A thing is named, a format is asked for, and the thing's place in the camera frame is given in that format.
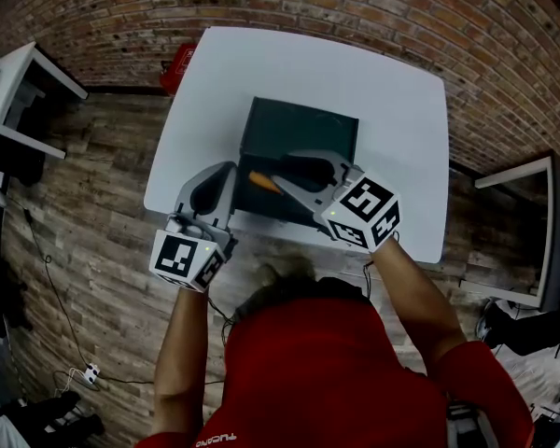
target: table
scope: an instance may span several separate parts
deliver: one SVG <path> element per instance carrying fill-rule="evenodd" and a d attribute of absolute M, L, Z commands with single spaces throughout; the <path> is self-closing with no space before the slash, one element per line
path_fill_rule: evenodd
<path fill-rule="evenodd" d="M 171 213 L 185 182 L 239 160 L 255 96 L 359 119 L 355 163 L 402 198 L 400 242 L 412 258 L 441 258 L 448 199 L 448 126 L 442 81 L 385 56 L 310 36 L 209 28 L 161 134 L 144 204 Z M 315 229 L 236 211 L 235 229 L 343 249 Z"/>
<path fill-rule="evenodd" d="M 9 127 L 5 124 L 7 112 L 11 108 L 15 94 L 21 87 L 25 72 L 32 62 L 39 64 L 79 98 L 86 99 L 88 96 L 87 92 L 73 79 L 67 76 L 60 68 L 35 48 L 35 42 L 31 42 L 24 47 L 11 51 L 7 56 L 0 59 L 0 134 L 28 147 L 63 159 L 65 156 L 63 151 L 19 133 L 16 131 L 16 128 Z"/>
<path fill-rule="evenodd" d="M 490 297 L 513 301 L 550 312 L 560 307 L 560 157 L 555 154 L 475 180 L 475 188 L 489 188 L 529 175 L 545 172 L 548 180 L 548 220 L 543 262 L 536 295 L 520 293 L 463 280 L 460 288 Z"/>

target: red shirt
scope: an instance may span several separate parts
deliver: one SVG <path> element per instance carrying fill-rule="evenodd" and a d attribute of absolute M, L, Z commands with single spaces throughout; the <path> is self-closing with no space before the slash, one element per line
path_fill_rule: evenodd
<path fill-rule="evenodd" d="M 533 424 L 510 376 L 481 342 L 452 349 L 427 378 L 403 369 L 370 305 L 301 299 L 238 324 L 221 407 L 192 446 L 446 446 L 447 392 L 475 403 L 500 448 L 526 448 Z M 176 448 L 161 433 L 137 448 Z"/>

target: white table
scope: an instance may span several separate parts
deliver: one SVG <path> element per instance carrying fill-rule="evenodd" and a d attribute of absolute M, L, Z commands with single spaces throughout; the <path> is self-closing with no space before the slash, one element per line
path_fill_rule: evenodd
<path fill-rule="evenodd" d="M 9 127 L 8 124 L 5 124 L 7 112 L 11 108 L 15 94 L 21 87 L 25 72 L 32 62 L 39 64 L 79 98 L 87 98 L 87 92 L 37 50 L 35 48 L 35 42 L 29 43 L 24 47 L 11 51 L 7 56 L 0 59 L 0 134 L 28 147 L 63 159 L 65 156 L 63 151 L 19 133 L 16 131 L 16 128 Z"/>
<path fill-rule="evenodd" d="M 246 28 L 205 31 L 164 125 L 147 209 L 173 212 L 190 178 L 217 162 L 238 162 L 255 96 L 359 119 L 355 163 L 400 192 L 400 242 L 411 257 L 439 261 L 448 200 L 442 81 L 376 53 L 310 36 Z M 343 248 L 315 229 L 243 211 L 236 211 L 230 226 Z"/>

